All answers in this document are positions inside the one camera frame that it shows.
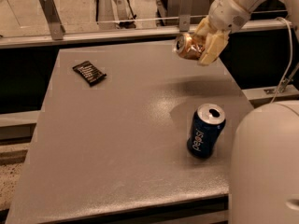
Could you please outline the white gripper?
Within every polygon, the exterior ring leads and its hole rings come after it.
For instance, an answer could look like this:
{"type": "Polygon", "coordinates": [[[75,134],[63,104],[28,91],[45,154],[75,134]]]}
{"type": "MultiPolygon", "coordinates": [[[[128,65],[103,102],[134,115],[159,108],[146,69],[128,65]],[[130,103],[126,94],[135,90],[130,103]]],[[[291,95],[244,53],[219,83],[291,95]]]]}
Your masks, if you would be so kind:
{"type": "Polygon", "coordinates": [[[239,31],[249,19],[250,13],[235,0],[214,0],[208,16],[201,19],[193,33],[194,36],[206,37],[205,49],[198,63],[207,66],[215,62],[227,46],[230,32],[239,31]]]}

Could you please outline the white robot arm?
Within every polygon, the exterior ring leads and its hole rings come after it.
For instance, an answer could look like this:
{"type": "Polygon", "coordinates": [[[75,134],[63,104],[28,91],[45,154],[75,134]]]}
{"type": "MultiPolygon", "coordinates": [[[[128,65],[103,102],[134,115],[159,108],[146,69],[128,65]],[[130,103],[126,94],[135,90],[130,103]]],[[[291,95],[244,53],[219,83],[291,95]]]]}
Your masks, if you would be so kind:
{"type": "MultiPolygon", "coordinates": [[[[214,62],[265,0],[215,0],[195,32],[206,39],[199,63],[214,62]]],[[[284,0],[292,24],[298,0],[284,0]]],[[[299,102],[262,105],[240,122],[232,148],[229,224],[299,224],[299,102]]]]}

